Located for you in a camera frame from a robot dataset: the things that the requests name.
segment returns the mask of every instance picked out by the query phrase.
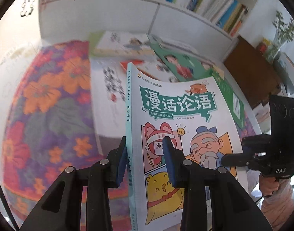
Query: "glass vase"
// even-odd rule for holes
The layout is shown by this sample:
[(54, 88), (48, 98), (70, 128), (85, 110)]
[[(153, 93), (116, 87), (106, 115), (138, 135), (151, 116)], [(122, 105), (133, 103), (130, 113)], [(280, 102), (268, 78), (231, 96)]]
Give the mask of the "glass vase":
[(274, 40), (264, 53), (264, 57), (269, 64), (273, 64), (275, 57), (286, 42), (285, 39), (281, 38), (279, 32), (276, 31)]

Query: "white eyebrow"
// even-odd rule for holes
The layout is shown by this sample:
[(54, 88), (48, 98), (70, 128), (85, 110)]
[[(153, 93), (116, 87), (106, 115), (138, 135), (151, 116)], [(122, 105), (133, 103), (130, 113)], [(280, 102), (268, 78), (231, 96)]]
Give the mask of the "white eyebrow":
[(216, 140), (214, 140), (213, 138), (210, 138), (210, 137), (206, 137), (201, 142), (202, 142), (202, 144), (205, 144), (206, 142), (216, 142)]

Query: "red scarf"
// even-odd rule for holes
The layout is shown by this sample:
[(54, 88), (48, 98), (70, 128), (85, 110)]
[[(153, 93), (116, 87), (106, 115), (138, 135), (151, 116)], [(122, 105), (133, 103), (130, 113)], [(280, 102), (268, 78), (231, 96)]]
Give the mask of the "red scarf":
[(148, 208), (151, 208), (163, 201), (166, 201), (167, 199), (171, 198), (173, 196), (174, 193), (178, 192), (179, 188), (175, 188), (172, 192), (169, 192), (168, 194), (166, 195), (163, 195), (161, 199), (159, 200), (155, 200), (155, 201), (152, 201), (152, 202), (147, 202), (147, 207)]

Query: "cartoon old man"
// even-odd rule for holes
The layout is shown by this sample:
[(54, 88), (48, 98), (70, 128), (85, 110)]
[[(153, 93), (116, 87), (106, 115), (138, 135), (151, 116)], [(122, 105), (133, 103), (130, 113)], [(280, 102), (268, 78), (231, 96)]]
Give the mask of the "cartoon old man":
[(219, 150), (223, 147), (223, 141), (216, 136), (217, 127), (208, 129), (200, 126), (196, 132), (191, 140), (191, 159), (206, 168), (216, 169), (221, 166), (223, 154)]

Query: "hand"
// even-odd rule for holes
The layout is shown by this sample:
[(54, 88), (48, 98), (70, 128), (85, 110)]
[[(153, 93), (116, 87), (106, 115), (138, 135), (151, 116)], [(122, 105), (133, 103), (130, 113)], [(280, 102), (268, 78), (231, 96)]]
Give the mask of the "hand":
[(274, 191), (279, 189), (280, 184), (275, 181), (274, 177), (263, 177), (262, 174), (259, 176), (259, 190), (263, 196), (272, 195)]

